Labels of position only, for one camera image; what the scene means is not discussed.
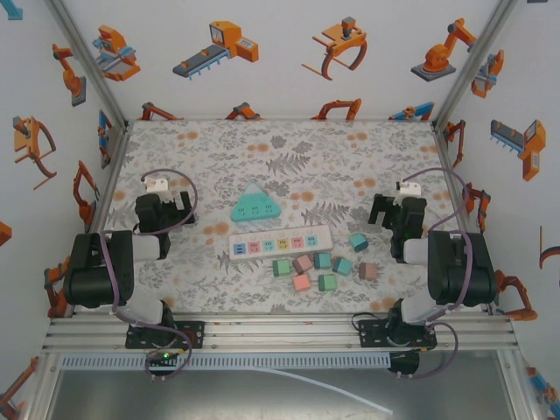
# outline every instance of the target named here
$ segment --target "patterned tablecloth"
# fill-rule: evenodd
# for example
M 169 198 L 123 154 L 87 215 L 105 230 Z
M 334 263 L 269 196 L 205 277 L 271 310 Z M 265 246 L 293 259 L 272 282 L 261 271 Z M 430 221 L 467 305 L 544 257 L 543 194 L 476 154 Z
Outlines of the patterned tablecloth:
M 434 138 L 423 122 L 136 122 L 121 168 L 107 228 L 137 223 L 135 199 L 145 193 L 140 176 L 175 168 L 199 189 L 196 223 L 171 233 L 165 260 L 135 264 L 136 287 L 168 302 L 175 312 L 357 312 L 388 309 L 396 299 L 425 287 L 421 266 L 397 264 L 389 253 L 391 232 L 368 225 L 374 194 L 391 194 L 395 182 L 440 166 Z M 162 173 L 171 189 L 188 183 Z M 428 200 L 425 228 L 453 211 L 443 173 L 417 179 Z M 279 218 L 236 224 L 230 213 L 250 182 L 281 207 Z M 232 262 L 232 233 L 328 224 L 332 256 L 353 261 L 338 276 L 336 291 L 294 291 L 290 276 L 273 277 L 272 260 Z M 447 222 L 445 229 L 457 228 Z M 355 253 L 349 234 L 362 232 L 369 247 Z M 378 277 L 358 278 L 361 262 L 377 265 Z

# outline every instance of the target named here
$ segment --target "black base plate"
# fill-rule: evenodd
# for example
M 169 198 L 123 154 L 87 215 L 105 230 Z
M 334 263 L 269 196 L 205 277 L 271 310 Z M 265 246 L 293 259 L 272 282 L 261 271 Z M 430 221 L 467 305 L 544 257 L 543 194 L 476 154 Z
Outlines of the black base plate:
M 191 339 L 192 348 L 202 348 L 204 340 L 204 322 L 203 321 L 175 321 L 175 327 Z M 128 349 L 154 349 L 156 348 L 152 343 L 146 341 L 143 337 L 144 328 L 140 326 L 129 325 L 129 330 L 126 334 L 126 342 L 124 346 Z M 186 350 L 188 347 L 185 343 L 178 346 L 177 341 L 171 349 L 182 348 Z
M 398 350 L 395 343 L 391 343 L 387 334 L 387 320 L 386 319 L 364 319 L 358 321 L 358 329 L 360 330 L 360 345 L 362 348 L 392 348 Z M 413 325 L 407 325 L 411 335 L 408 340 L 410 344 L 406 347 L 422 347 L 432 349 L 438 345 L 436 334 L 427 334 L 423 325 L 418 325 L 417 328 Z

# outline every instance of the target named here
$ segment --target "gray floor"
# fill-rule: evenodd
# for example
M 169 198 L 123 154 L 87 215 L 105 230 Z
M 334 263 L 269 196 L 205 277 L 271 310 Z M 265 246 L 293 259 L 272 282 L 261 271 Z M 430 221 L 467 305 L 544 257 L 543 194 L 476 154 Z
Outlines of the gray floor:
M 422 355 L 421 370 L 443 353 Z M 510 419 L 492 353 L 460 353 L 442 374 L 397 381 L 381 370 L 298 370 L 393 410 L 395 420 Z M 65 372 L 52 419 L 334 419 L 386 418 L 343 395 L 260 372 L 188 372 L 168 383 L 143 373 Z

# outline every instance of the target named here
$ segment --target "floor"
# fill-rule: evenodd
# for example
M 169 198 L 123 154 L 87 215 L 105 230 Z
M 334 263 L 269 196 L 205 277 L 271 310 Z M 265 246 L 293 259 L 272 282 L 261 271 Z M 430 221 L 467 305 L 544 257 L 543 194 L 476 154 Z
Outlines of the floor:
M 422 354 L 431 370 L 448 352 Z M 294 370 L 354 393 L 379 409 L 319 388 L 261 372 L 188 370 L 170 383 L 143 372 L 64 372 L 48 418 L 214 420 L 508 420 L 507 391 L 495 353 L 459 352 L 443 373 L 398 381 L 385 370 Z
M 196 223 L 171 234 L 165 260 L 135 265 L 136 287 L 164 299 L 175 312 L 357 312 L 387 310 L 425 286 L 425 268 L 397 264 L 389 253 L 391 232 L 368 225 L 376 193 L 394 195 L 396 181 L 440 166 L 427 122 L 172 121 L 136 122 L 116 184 L 106 228 L 137 223 L 135 199 L 145 193 L 143 173 L 174 168 L 199 190 Z M 188 182 L 165 176 L 171 189 L 191 192 Z M 428 201 L 425 228 L 453 211 L 443 174 L 419 177 Z M 282 208 L 280 217 L 233 223 L 230 214 L 246 186 L 256 182 Z M 336 291 L 295 292 L 291 276 L 273 277 L 272 260 L 232 262 L 228 236 L 277 228 L 327 224 L 332 257 L 353 262 L 338 276 Z M 443 229 L 457 228 L 447 222 Z M 363 233 L 369 247 L 348 244 Z M 358 278 L 361 262 L 377 265 L 378 277 Z

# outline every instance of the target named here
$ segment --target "table surface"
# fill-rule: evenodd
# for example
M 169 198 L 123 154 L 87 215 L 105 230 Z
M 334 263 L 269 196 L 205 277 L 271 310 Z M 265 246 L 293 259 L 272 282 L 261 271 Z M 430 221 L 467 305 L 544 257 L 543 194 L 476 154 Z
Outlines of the table surface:
M 199 190 L 196 223 L 171 233 L 166 259 L 135 264 L 136 287 L 162 298 L 175 312 L 357 312 L 387 310 L 425 287 L 426 269 L 390 256 L 391 232 L 368 225 L 376 193 L 394 194 L 396 181 L 439 167 L 427 122 L 171 121 L 136 122 L 109 209 L 106 228 L 131 229 L 140 177 L 155 168 L 186 173 Z M 169 173 L 174 194 L 188 182 Z M 453 211 L 443 173 L 416 179 L 428 201 L 425 226 Z M 230 214 L 246 186 L 256 182 L 282 208 L 280 217 L 234 223 Z M 273 277 L 272 260 L 232 262 L 233 233 L 327 224 L 332 257 L 353 262 L 336 291 L 295 292 L 291 276 Z M 457 228 L 448 221 L 444 230 Z M 363 233 L 369 247 L 355 253 L 348 238 Z M 358 265 L 377 265 L 376 280 L 360 280 Z

